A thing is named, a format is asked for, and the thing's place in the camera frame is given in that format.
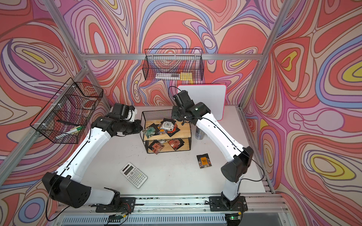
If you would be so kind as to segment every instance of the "white table surface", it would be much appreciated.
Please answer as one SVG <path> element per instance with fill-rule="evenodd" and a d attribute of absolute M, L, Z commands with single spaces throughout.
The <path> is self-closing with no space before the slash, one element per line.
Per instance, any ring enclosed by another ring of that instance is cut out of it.
<path fill-rule="evenodd" d="M 142 111 L 171 109 L 171 107 L 136 107 L 136 119 Z M 248 141 L 240 123 L 235 106 L 225 106 L 224 118 L 220 125 L 238 142 L 248 146 Z M 167 195 L 167 194 L 212 194 L 222 192 L 225 177 L 220 168 L 226 160 L 217 146 L 206 136 L 195 138 L 192 125 L 192 145 L 190 151 L 148 154 L 139 134 L 126 137 L 112 137 L 98 152 L 89 165 L 82 184 L 112 188 L 123 195 Z M 200 169 L 196 155 L 208 154 L 211 167 Z M 136 188 L 119 171 L 131 162 L 148 179 Z M 252 162 L 245 178 L 259 180 L 257 165 Z M 265 192 L 262 182 L 243 180 L 241 193 Z"/>

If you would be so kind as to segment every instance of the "white calculator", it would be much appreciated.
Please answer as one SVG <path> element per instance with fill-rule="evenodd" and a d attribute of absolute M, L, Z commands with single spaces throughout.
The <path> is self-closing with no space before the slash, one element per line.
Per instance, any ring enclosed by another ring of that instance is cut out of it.
<path fill-rule="evenodd" d="M 130 162 L 127 163 L 123 169 L 120 171 L 123 176 L 125 176 L 136 188 L 141 187 L 141 185 L 146 181 L 147 176 L 139 171 L 134 165 Z"/>

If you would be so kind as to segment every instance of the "swirly pink wall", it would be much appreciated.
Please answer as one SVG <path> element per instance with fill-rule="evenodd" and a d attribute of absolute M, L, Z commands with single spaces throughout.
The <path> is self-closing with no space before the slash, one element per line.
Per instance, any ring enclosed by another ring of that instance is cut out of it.
<path fill-rule="evenodd" d="M 84 53 L 144 53 L 146 48 L 195 48 L 204 53 L 261 53 L 279 12 L 278 1 L 64 1 L 59 10 Z M 110 104 L 171 105 L 173 81 L 145 81 L 142 61 L 88 61 Z M 237 105 L 256 61 L 205 61 L 204 80 L 225 84 Z"/>
<path fill-rule="evenodd" d="M 244 112 L 297 225 L 362 225 L 362 2 L 298 0 Z"/>
<path fill-rule="evenodd" d="M 41 0 L 0 1 L 0 163 L 29 131 L 54 93 L 80 70 Z M 104 115 L 100 103 L 93 120 Z M 77 145 L 40 136 L 0 187 L 0 225 L 45 225 L 47 191 L 41 178 Z M 50 203 L 53 214 L 58 203 Z"/>

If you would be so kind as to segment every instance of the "mounting plate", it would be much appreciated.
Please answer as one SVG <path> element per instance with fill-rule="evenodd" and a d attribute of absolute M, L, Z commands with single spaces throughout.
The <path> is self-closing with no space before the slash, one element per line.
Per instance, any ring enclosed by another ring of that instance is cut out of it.
<path fill-rule="evenodd" d="M 238 196 L 232 202 L 234 203 L 230 209 L 226 209 L 221 202 L 221 196 L 210 196 L 210 211 L 241 211 L 242 213 L 248 210 L 248 206 L 245 200 L 245 196 Z"/>
<path fill-rule="evenodd" d="M 128 209 L 128 212 L 132 213 L 135 208 L 135 197 L 126 197 L 126 198 L 119 198 L 119 205 L 102 205 L 96 204 L 92 206 L 96 206 L 96 213 L 117 213 L 122 212 L 125 209 L 121 206 L 128 208 L 127 204 L 130 206 L 131 211 Z"/>

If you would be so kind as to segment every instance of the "wire shelf rack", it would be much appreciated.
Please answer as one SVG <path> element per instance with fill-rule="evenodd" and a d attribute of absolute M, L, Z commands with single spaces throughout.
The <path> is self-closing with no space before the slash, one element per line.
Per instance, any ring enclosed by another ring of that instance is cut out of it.
<path fill-rule="evenodd" d="M 204 63 L 202 49 L 145 49 L 145 80 L 202 81 Z"/>
<path fill-rule="evenodd" d="M 51 104 L 51 100 L 61 91 L 65 94 L 57 103 Z M 102 97 L 102 88 L 87 82 L 74 82 L 69 78 L 33 119 L 30 126 L 53 143 L 77 144 Z M 49 107 L 51 110 L 45 119 L 40 123 L 34 123 Z"/>

